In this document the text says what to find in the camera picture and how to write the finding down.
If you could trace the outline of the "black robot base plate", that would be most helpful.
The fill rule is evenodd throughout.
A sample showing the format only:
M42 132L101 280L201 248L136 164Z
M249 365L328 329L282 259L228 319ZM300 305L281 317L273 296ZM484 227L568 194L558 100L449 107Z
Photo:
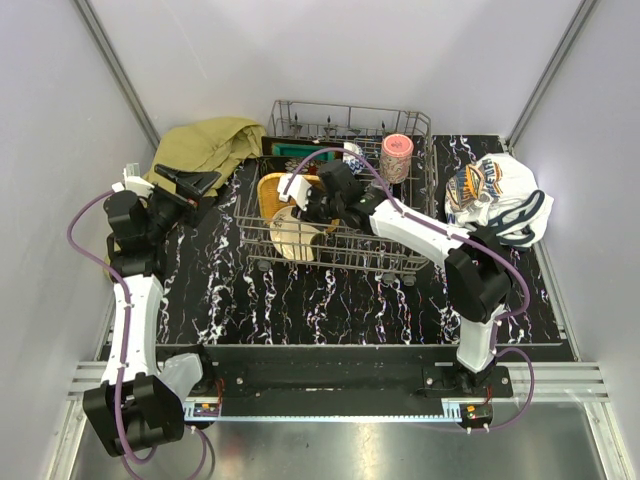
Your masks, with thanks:
M194 345L226 421L451 421L447 402L514 396L509 371L469 373L452 347Z

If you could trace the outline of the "woven bamboo basket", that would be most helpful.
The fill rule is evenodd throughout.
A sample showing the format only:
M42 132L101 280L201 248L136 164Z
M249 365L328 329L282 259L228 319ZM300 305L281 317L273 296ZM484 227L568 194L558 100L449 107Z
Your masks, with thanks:
M271 220L275 214L286 206L296 206L294 201L288 203L281 202L278 198L277 185L280 177L291 173L271 173L263 176L257 186L258 204L260 216L265 220ZM303 175L313 187L324 191L324 187L318 176Z

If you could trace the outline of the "teal square ceramic dish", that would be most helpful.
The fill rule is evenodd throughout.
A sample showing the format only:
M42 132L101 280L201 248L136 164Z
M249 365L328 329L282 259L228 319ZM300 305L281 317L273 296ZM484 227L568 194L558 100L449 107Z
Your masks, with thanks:
M324 148L343 148L342 141L320 141L310 139L294 139L264 136L261 138L264 156L281 156L291 158L305 158L311 153Z

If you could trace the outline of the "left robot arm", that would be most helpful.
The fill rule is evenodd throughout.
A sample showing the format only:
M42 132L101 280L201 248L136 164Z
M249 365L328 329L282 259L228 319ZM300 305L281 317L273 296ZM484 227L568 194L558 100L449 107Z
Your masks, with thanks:
M143 461L139 451L180 440L187 398L219 385L202 346L157 361L156 334L166 237L178 225L200 223L200 201L221 175L162 164L154 171L173 187L145 180L129 164L122 181L99 196L111 229L107 257L89 257L113 282L115 318L106 368L98 387L84 392L83 409L106 452L137 463Z

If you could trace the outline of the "black floral square plate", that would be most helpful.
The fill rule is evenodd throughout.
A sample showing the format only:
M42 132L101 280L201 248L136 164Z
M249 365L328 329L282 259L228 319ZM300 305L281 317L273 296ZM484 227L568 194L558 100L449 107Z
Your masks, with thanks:
M271 173L292 173L302 162L302 157L263 156L258 159L258 171L261 176ZM310 160L301 170L301 175L316 175L320 161Z

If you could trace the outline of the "cream round floral plate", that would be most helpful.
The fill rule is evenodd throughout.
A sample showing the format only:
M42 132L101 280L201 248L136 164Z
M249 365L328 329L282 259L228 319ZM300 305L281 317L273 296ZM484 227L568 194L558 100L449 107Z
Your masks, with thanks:
M276 212L269 224L269 235L276 251L286 260L313 262L317 242L323 230L296 218L294 207L286 206Z

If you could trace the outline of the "pink skull pattern mug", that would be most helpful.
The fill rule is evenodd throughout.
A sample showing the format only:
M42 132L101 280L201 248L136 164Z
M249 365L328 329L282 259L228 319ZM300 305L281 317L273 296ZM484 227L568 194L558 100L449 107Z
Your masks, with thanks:
M403 134L386 136L381 144L379 170L390 184L402 183L409 175L414 144Z

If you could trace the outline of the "red patterned bowl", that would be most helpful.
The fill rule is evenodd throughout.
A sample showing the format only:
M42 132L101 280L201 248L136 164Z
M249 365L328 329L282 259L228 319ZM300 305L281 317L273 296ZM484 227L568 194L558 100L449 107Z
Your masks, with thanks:
M362 173L365 169L365 165L361 161L364 158L363 149L352 142L345 142L343 148L345 149L342 157L343 162L349 166L354 175Z

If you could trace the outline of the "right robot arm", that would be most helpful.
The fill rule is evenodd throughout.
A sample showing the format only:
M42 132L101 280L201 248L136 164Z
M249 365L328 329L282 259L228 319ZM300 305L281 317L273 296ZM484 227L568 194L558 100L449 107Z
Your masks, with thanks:
M496 322L513 286L493 233L467 233L425 216L382 185L362 183L342 161L323 165L318 185L295 175L278 191L281 199L294 200L300 217L310 223L339 219L352 229L395 241L443 269L450 305L460 317L455 387L470 397L488 387L488 369L496 358Z

